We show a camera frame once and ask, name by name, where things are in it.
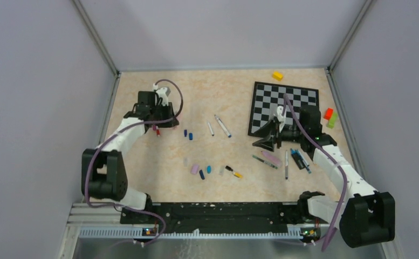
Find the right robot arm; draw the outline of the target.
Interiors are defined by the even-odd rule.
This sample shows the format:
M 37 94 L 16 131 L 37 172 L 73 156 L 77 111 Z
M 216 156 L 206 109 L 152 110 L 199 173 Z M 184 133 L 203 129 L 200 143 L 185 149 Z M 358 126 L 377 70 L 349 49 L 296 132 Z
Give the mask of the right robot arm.
M 367 183 L 345 159 L 336 141 L 322 131 L 321 113 L 316 106 L 305 105 L 298 113 L 286 107 L 257 115 L 261 124 L 252 124 L 260 139 L 253 146 L 274 151 L 282 142 L 297 142 L 310 160 L 320 167 L 340 198 L 333 201 L 321 192 L 303 192 L 298 200 L 297 216 L 303 222 L 316 217 L 330 224 L 324 244 L 329 244 L 336 231 L 351 248 L 392 241 L 395 238 L 395 200 L 389 192 L 379 192 Z

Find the white marker dark blue cap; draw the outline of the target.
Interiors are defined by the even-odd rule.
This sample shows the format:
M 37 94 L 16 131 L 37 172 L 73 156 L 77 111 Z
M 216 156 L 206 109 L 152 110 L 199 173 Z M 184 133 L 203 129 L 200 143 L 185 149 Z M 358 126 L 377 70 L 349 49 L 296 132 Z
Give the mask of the white marker dark blue cap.
M 285 180 L 289 179 L 289 152 L 285 152 Z

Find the yellow marker cap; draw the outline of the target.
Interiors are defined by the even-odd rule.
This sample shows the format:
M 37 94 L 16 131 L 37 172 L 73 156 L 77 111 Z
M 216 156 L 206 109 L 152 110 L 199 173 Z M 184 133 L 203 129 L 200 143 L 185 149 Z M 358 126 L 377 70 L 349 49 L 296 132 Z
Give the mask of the yellow marker cap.
M 235 176 L 235 177 L 237 177 L 237 178 L 242 178 L 243 176 L 240 174 L 240 173 L 238 173 L 238 172 L 233 172 L 233 175 Z

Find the pink highlighter pen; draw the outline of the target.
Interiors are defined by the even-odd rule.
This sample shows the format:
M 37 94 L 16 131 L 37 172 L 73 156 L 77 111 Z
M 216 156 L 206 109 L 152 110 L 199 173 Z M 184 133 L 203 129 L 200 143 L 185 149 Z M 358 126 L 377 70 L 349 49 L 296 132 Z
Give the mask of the pink highlighter pen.
M 278 158 L 277 156 L 275 156 L 274 154 L 268 152 L 268 151 L 261 151 L 262 155 L 264 156 L 264 158 L 268 159 L 271 161 L 272 164 L 276 165 L 277 167 L 281 167 L 283 162 L 280 158 Z

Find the black marker blue cap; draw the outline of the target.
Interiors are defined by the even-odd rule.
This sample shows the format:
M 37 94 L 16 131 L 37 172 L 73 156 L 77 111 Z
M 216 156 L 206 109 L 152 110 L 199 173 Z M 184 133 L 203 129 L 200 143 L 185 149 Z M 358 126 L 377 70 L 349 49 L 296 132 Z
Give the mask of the black marker blue cap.
M 297 152 L 297 149 L 292 149 L 291 148 L 291 157 L 295 161 L 295 163 L 297 164 L 299 169 L 304 169 L 305 168 L 305 166 L 303 164 L 303 161 L 301 160 L 301 158 L 300 158 L 300 156 Z

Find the pink highlighter cap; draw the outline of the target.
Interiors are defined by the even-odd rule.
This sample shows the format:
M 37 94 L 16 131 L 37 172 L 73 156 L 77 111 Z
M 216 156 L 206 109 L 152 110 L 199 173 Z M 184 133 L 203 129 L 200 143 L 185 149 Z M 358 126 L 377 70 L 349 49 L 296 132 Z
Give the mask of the pink highlighter cap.
M 193 174 L 193 175 L 195 175 L 195 174 L 197 174 L 199 172 L 199 170 L 200 170 L 199 165 L 198 164 L 194 164 L 191 167 L 190 173 Z

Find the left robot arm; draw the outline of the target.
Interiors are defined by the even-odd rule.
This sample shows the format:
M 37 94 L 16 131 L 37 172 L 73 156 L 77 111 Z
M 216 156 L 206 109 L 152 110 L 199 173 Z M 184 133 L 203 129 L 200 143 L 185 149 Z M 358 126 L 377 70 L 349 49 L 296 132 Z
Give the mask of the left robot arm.
M 86 199 L 93 197 L 133 208 L 133 216 L 141 223 L 153 218 L 153 208 L 147 204 L 148 195 L 128 185 L 123 157 L 152 126 L 172 128 L 179 125 L 169 95 L 168 87 L 140 91 L 137 103 L 123 116 L 114 133 L 96 148 L 83 151 L 81 192 Z

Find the green gel pen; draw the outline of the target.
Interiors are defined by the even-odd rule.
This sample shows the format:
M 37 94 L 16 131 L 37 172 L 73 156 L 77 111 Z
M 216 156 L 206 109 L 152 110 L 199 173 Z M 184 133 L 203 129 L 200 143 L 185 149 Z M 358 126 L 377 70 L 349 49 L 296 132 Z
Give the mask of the green gel pen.
M 265 165 L 267 165 L 267 166 L 271 167 L 271 168 L 278 169 L 278 167 L 277 167 L 276 165 L 274 165 L 273 163 L 271 163 L 271 162 L 269 162 L 269 161 L 267 161 L 267 160 L 264 160 L 264 159 L 262 159 L 262 158 L 260 158 L 260 157 L 258 157 L 258 156 L 256 156 L 256 155 L 252 155 L 252 157 L 253 157 L 254 159 L 258 160 L 259 162 L 261 162 L 261 163 L 263 163 L 263 164 L 265 164 Z

